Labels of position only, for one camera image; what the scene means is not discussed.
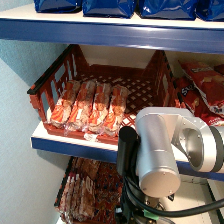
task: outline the blue package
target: blue package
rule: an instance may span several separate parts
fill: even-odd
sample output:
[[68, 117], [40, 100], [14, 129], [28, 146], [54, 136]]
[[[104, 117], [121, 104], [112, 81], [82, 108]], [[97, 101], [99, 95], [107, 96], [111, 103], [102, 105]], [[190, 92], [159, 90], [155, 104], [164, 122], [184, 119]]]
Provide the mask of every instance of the blue package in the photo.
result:
[[199, 0], [196, 14], [206, 21], [224, 21], [224, 0]]
[[130, 18], [137, 0], [83, 0], [84, 16]]
[[34, 0], [37, 12], [62, 13], [81, 9], [82, 0]]
[[139, 0], [142, 18], [195, 20], [198, 0]]

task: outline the snack package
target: snack package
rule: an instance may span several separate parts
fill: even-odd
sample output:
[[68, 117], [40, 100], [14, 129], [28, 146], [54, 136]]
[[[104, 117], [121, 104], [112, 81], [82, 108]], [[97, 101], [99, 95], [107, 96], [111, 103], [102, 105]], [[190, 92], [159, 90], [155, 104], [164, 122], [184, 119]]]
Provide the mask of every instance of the snack package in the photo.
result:
[[67, 179], [62, 197], [61, 197], [60, 205], [58, 208], [61, 213], [64, 213], [66, 211], [66, 198], [67, 198], [67, 194], [69, 191], [70, 180], [71, 180], [71, 178], [70, 178], [70, 176], [68, 176], [68, 179]]
[[111, 85], [109, 83], [97, 83], [94, 97], [93, 111], [89, 118], [89, 130], [100, 134], [103, 122], [108, 114]]
[[92, 111], [93, 97], [96, 89], [95, 81], [83, 82], [78, 93], [71, 115], [67, 122], [68, 131], [83, 131], [88, 125], [89, 116]]
[[72, 195], [73, 195], [73, 190], [74, 190], [74, 185], [75, 185], [75, 177], [72, 176], [70, 177], [71, 181], [70, 181], [70, 185], [69, 185], [69, 189], [68, 189], [68, 193], [66, 196], [66, 211], [65, 211], [65, 218], [67, 221], [69, 221], [71, 219], [71, 202], [72, 202]]
[[130, 18], [137, 0], [83, 0], [84, 16]]
[[84, 178], [82, 185], [82, 196], [81, 196], [81, 204], [79, 207], [79, 214], [90, 219], [93, 218], [95, 210], [94, 189], [95, 189], [94, 182], [88, 176]]
[[80, 177], [80, 182], [77, 183], [77, 185], [79, 184], [78, 187], [78, 193], [77, 193], [77, 197], [76, 197], [76, 206], [75, 209], [73, 210], [73, 218], [74, 219], [78, 219], [80, 222], [84, 221], [87, 219], [87, 217], [85, 217], [83, 214], [79, 213], [79, 209], [80, 209], [80, 204], [81, 204], [81, 198], [82, 198], [82, 189], [84, 187], [84, 180], [83, 178]]
[[62, 92], [61, 97], [58, 99], [50, 118], [52, 125], [57, 128], [61, 128], [66, 123], [70, 116], [72, 105], [75, 102], [79, 88], [80, 82], [78, 81], [68, 81], [66, 83], [65, 89]]
[[224, 1], [199, 0], [196, 14], [205, 21], [224, 21]]
[[62, 13], [81, 8], [82, 0], [34, 0], [37, 12]]
[[116, 136], [123, 120], [124, 111], [126, 109], [126, 101], [128, 97], [128, 89], [126, 87], [116, 85], [113, 87], [113, 95], [110, 102], [109, 113], [103, 124], [104, 133], [109, 136]]
[[198, 0], [139, 0], [143, 18], [195, 20]]
[[209, 110], [224, 117], [224, 77], [202, 62], [180, 63]]
[[224, 119], [212, 113], [205, 105], [199, 91], [194, 87], [192, 81], [188, 80], [186, 77], [182, 77], [176, 80], [176, 83], [181, 90], [186, 106], [195, 117], [200, 117], [209, 126], [224, 125]]
[[95, 180], [99, 166], [100, 161], [85, 159], [82, 163], [81, 170], [83, 173], [86, 173], [91, 180]]

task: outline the crate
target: crate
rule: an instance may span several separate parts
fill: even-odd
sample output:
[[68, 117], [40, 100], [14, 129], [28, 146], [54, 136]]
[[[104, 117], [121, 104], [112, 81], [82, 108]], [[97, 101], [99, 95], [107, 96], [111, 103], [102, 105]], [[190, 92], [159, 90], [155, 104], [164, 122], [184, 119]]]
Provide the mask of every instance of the crate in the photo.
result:
[[[64, 69], [64, 72], [58, 78], [61, 69]], [[64, 136], [64, 129], [58, 129], [47, 122], [42, 94], [45, 94], [52, 112], [65, 83], [71, 79], [97, 79], [99, 82], [127, 87], [130, 94], [121, 127], [134, 127], [137, 113], [145, 107], [184, 107], [180, 103], [180, 96], [178, 99], [177, 89], [174, 88], [173, 74], [164, 51], [155, 51], [145, 69], [98, 64], [90, 66], [81, 48], [78, 45], [69, 45], [27, 92], [33, 108], [38, 110], [45, 129], [51, 135]], [[53, 88], [57, 93], [55, 100]], [[72, 131], [66, 137], [84, 139], [84, 133]], [[106, 135], [98, 136], [97, 139], [99, 142], [113, 145], [117, 145], [118, 141], [118, 137]]]

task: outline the shelf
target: shelf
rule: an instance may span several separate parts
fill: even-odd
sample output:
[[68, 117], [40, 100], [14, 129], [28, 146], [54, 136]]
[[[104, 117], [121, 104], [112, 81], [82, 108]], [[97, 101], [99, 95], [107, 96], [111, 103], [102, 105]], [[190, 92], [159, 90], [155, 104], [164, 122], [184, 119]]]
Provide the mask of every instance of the shelf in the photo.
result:
[[[117, 159], [116, 145], [49, 135], [42, 122], [40, 122], [31, 136], [31, 144], [34, 149], [70, 156], [84, 157], [111, 163], [116, 163]], [[173, 147], [173, 152], [180, 174], [224, 181], [224, 174], [199, 173], [193, 171], [186, 157], [178, 149]]]
[[87, 18], [36, 13], [34, 4], [0, 12], [0, 38], [38, 42], [224, 53], [224, 23]]

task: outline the white wall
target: white wall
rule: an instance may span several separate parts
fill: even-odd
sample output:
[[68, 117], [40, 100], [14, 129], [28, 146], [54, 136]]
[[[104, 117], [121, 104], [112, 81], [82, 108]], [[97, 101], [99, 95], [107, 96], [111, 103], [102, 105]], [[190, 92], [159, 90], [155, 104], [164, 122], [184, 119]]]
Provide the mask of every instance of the white wall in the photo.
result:
[[[0, 0], [0, 11], [32, 3]], [[0, 40], [0, 223], [55, 224], [54, 201], [69, 157], [31, 148], [39, 123], [26, 91], [64, 50]]]
[[[82, 50], [90, 64], [111, 64], [136, 68], [145, 68], [153, 53], [155, 52], [155, 50], [148, 49], [87, 45], [83, 45]], [[198, 60], [205, 62], [210, 66], [215, 66], [224, 63], [224, 55], [218, 54], [166, 51], [166, 55], [169, 60], [171, 69], [174, 73], [174, 76], [176, 77], [180, 77], [183, 75], [178, 60]]]

